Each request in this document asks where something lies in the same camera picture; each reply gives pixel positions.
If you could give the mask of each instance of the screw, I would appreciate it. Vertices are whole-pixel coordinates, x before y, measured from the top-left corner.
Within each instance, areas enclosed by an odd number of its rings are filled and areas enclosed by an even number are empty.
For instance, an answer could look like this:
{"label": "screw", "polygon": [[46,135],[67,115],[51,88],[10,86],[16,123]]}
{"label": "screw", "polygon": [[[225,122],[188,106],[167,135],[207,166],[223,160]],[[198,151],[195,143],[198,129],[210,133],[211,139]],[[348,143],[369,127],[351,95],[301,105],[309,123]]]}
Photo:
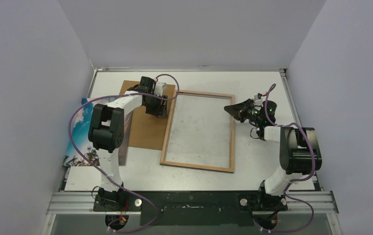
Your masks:
{"label": "screw", "polygon": [[240,205],[242,205],[242,206],[246,206],[246,205],[247,205],[247,199],[242,198],[242,199],[240,200]]}
{"label": "screw", "polygon": [[140,200],[140,199],[136,199],[135,200],[135,206],[136,207],[140,207],[142,205],[142,200]]}

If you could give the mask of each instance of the white tabletop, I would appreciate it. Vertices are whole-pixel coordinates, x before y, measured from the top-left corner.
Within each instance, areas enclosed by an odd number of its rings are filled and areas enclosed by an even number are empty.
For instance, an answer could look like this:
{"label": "white tabletop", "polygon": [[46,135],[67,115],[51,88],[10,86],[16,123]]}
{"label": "white tabletop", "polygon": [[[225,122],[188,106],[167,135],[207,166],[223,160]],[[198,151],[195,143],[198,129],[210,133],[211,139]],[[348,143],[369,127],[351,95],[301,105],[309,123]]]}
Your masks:
{"label": "white tabletop", "polygon": [[[118,94],[124,80],[140,81],[141,76],[155,77],[167,72],[98,72],[91,97]],[[294,122],[279,72],[169,72],[180,89],[234,94],[237,103],[266,92],[276,83],[269,99],[276,102],[276,123]],[[170,77],[160,82],[175,84]],[[159,164],[161,151],[129,147],[126,166],[120,167],[121,178],[130,190],[257,190],[279,164],[279,144],[252,139],[249,123],[235,124],[234,173],[189,169]],[[73,166],[66,191],[91,191],[101,182],[100,172],[91,166]],[[293,190],[314,189],[312,180],[292,185]]]}

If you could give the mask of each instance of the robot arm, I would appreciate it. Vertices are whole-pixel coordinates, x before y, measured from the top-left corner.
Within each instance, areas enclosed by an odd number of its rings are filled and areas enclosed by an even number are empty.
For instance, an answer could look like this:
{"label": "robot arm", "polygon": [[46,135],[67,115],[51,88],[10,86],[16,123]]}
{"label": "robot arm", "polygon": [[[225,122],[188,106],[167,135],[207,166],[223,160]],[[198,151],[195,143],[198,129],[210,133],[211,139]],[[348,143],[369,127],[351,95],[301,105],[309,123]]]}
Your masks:
{"label": "robot arm", "polygon": [[[315,153],[315,170],[322,166],[322,156],[316,139],[315,129],[303,128]],[[280,144],[280,166],[264,182],[265,192],[280,196],[292,179],[299,179],[310,173],[312,156],[300,131],[293,127],[267,126],[264,128],[264,140]]]}
{"label": "robot arm", "polygon": [[[166,101],[156,98],[158,96],[167,98],[166,95],[163,95],[165,88],[166,83],[156,83],[152,78],[142,77],[139,85],[125,92],[128,96],[118,98],[105,105],[96,104],[94,106],[89,128],[89,141],[93,143],[93,147],[97,151],[100,167],[108,174],[101,176],[101,190],[99,192],[117,192],[119,190],[107,177],[119,185],[123,185],[119,173],[118,150],[123,142],[125,116],[135,108],[145,106],[146,113],[166,117]],[[130,95],[139,92],[153,95]]]}
{"label": "robot arm", "polygon": [[[261,183],[261,190],[271,196],[281,196],[292,179],[299,179],[311,172],[312,157],[307,149],[300,131],[293,127],[273,126],[267,119],[275,122],[277,104],[273,101],[262,100],[262,94],[255,99],[247,99],[244,102],[225,106],[224,110],[241,123],[249,120],[249,123],[257,128],[257,135],[263,141],[274,141],[280,144],[280,166],[272,176]],[[303,128],[308,136],[315,153],[316,167],[319,170],[322,165],[322,157],[316,139],[315,129]]]}

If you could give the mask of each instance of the white wall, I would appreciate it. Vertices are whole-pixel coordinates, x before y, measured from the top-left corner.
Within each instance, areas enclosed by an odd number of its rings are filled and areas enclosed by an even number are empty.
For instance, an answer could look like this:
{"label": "white wall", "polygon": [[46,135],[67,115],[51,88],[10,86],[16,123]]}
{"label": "white wall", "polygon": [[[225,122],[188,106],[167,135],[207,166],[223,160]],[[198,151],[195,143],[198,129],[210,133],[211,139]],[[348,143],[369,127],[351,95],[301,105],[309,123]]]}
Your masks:
{"label": "white wall", "polygon": [[91,75],[57,1],[0,1],[0,235],[40,232]]}
{"label": "white wall", "polygon": [[325,0],[59,0],[95,67],[290,65]]}
{"label": "white wall", "polygon": [[328,0],[288,70],[346,235],[373,234],[373,1]]}

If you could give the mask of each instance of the brown cardboard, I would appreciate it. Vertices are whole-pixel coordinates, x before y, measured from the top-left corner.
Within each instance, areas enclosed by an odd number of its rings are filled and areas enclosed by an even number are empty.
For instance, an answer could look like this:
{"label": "brown cardboard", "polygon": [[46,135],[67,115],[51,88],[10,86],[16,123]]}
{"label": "brown cardboard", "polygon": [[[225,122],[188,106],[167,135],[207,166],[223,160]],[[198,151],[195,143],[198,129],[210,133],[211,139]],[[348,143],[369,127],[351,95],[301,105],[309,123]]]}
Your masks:
{"label": "brown cardboard", "polygon": [[[139,84],[138,81],[123,82],[120,94],[124,94],[128,88]],[[163,94],[172,98],[174,95],[175,85],[167,85]],[[166,104],[166,110],[169,112],[172,101]],[[145,113],[146,108],[141,106],[136,108],[132,113],[132,126],[130,127],[129,147],[149,148],[162,150],[163,140],[165,138],[167,117],[156,117]]]}

